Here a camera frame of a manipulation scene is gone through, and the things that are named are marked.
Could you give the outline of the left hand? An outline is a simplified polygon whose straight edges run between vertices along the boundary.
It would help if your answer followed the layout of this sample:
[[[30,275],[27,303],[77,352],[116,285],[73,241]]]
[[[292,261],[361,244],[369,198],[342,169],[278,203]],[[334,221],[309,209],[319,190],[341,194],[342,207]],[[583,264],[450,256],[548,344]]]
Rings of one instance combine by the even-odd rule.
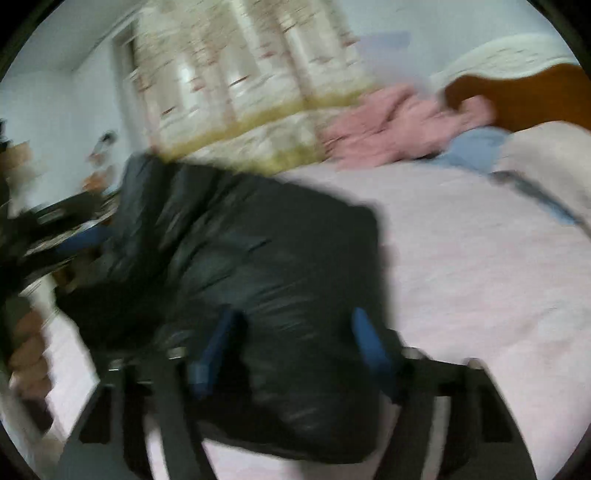
[[[44,400],[52,390],[43,319],[29,310],[13,328],[17,346],[10,357],[11,386],[26,400]]]

